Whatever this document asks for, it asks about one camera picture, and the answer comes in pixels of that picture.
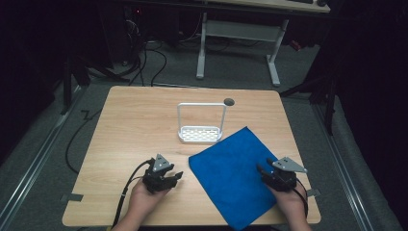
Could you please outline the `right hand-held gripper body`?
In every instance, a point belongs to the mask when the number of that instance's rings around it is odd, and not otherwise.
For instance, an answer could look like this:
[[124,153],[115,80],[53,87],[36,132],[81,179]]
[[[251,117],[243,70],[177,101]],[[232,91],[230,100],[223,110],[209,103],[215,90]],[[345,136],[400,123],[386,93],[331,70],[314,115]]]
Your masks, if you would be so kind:
[[307,173],[308,170],[289,157],[274,161],[270,179],[262,179],[269,187],[278,192],[289,192],[296,187],[298,172]]

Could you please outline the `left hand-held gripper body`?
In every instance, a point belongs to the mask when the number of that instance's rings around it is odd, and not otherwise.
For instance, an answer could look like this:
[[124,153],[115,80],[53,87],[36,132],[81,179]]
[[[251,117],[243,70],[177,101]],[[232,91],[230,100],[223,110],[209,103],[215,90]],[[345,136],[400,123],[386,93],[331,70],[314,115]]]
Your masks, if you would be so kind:
[[165,183],[166,167],[170,164],[162,154],[158,154],[149,161],[149,168],[142,177],[142,183],[150,193],[161,192],[175,187],[175,185]]

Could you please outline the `blue cloth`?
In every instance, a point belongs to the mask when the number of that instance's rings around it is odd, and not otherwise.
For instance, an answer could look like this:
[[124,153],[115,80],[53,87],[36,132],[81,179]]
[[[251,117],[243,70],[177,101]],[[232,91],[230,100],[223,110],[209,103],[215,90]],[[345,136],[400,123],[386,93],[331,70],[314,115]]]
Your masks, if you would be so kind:
[[189,157],[190,169],[227,224],[242,231],[276,204],[257,167],[276,157],[247,127]]

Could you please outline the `person's left hand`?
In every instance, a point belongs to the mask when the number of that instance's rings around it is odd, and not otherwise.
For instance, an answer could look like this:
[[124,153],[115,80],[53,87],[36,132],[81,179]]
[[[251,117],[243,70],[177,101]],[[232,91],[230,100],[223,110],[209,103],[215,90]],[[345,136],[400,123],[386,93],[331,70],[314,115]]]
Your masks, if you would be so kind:
[[126,215],[132,220],[142,223],[169,193],[169,190],[150,192],[139,180],[132,189]]

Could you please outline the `black tripod stand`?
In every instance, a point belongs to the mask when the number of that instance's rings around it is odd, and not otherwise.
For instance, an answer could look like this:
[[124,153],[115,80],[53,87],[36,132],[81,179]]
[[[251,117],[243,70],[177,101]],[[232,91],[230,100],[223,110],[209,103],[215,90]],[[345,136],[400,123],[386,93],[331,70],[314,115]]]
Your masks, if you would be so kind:
[[332,120],[335,113],[335,95],[338,81],[339,64],[333,62],[320,68],[311,67],[306,79],[299,85],[279,93],[281,97],[287,97],[297,92],[310,92],[311,104],[325,104],[323,115],[323,127],[329,135],[333,135]]
[[119,82],[126,82],[126,79],[119,74],[115,74],[103,67],[101,64],[93,62],[79,55],[68,55],[64,63],[64,77],[63,77],[63,90],[64,90],[64,108],[62,114],[66,115],[68,110],[73,106],[73,92],[72,92],[72,79],[75,79],[79,87],[87,87],[90,84],[90,77],[88,68],[91,67],[103,74],[104,76],[111,78]]

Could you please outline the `white-framed desk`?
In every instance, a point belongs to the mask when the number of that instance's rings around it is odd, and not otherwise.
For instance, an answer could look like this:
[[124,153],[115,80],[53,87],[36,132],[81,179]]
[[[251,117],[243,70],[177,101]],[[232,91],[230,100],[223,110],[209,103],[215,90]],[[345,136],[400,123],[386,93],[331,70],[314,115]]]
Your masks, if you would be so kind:
[[[274,10],[279,13],[310,13],[311,15],[326,15],[331,9],[326,5],[320,7],[317,0],[202,0],[205,7],[214,3],[221,6],[253,7],[259,10]],[[249,22],[233,22],[221,19],[208,19],[207,14],[201,15],[200,50],[197,60],[196,78],[203,79],[205,76],[206,63],[206,38],[218,37],[225,39],[246,39],[254,41],[272,42],[273,47],[266,61],[269,76],[274,86],[280,86],[279,76],[276,70],[275,59],[282,40],[286,34],[289,19],[279,19],[278,25],[261,25]]]

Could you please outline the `dark computer tower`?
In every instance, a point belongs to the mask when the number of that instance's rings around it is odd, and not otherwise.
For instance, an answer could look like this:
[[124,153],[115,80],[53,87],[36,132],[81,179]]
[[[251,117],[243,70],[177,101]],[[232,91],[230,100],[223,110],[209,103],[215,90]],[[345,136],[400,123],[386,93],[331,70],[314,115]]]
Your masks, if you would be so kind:
[[135,9],[117,3],[103,3],[98,6],[102,19],[109,56],[113,65],[130,66],[140,52],[140,27]]

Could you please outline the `aluminium floor rail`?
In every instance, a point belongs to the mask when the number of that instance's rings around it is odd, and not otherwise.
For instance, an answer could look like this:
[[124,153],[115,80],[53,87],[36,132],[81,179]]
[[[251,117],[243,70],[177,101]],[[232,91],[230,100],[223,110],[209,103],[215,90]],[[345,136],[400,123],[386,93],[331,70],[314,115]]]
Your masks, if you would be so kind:
[[334,169],[340,179],[348,204],[352,210],[354,217],[360,227],[361,231],[374,231],[371,220],[368,216],[366,208],[363,204],[361,195],[358,193],[354,182],[347,170],[344,160],[341,156],[340,149],[335,142],[335,139],[327,131],[324,124],[324,115],[320,106],[311,106],[315,117],[319,122],[319,127],[325,136],[325,139],[330,148],[330,155],[334,164]]
[[54,102],[49,109],[41,113],[6,163],[0,167],[0,231],[9,229],[48,160],[72,108],[86,90],[86,87],[76,87],[72,105],[67,109],[56,106]]

